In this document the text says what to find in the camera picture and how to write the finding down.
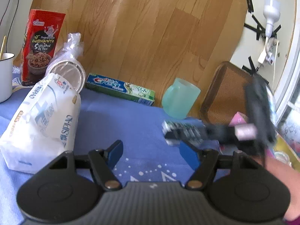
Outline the person right hand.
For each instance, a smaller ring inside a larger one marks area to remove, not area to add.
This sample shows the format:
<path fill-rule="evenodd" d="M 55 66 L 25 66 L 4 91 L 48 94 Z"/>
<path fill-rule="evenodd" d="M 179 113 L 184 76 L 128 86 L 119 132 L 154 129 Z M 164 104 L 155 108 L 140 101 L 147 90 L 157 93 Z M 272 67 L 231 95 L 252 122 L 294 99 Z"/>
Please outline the person right hand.
<path fill-rule="evenodd" d="M 290 191 L 290 205 L 284 215 L 286 224 L 299 224 L 299 172 L 270 156 L 265 158 L 265 168 Z"/>

